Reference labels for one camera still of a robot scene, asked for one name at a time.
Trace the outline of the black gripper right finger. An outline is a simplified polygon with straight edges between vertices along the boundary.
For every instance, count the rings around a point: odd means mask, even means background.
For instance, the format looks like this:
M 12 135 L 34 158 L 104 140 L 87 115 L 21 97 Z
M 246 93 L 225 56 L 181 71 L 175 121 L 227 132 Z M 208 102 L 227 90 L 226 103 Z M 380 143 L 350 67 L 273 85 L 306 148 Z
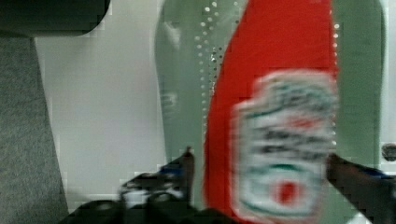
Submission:
M 395 177 L 331 153 L 327 180 L 373 224 L 395 224 Z

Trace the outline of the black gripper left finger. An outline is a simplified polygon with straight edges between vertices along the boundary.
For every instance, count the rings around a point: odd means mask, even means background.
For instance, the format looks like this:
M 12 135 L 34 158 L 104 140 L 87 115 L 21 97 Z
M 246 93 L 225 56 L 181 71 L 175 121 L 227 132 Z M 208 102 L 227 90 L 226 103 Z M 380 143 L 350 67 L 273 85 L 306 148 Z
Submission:
M 194 156 L 190 148 L 159 171 L 120 186 L 119 198 L 84 203 L 58 224 L 239 224 L 214 208 L 191 204 Z

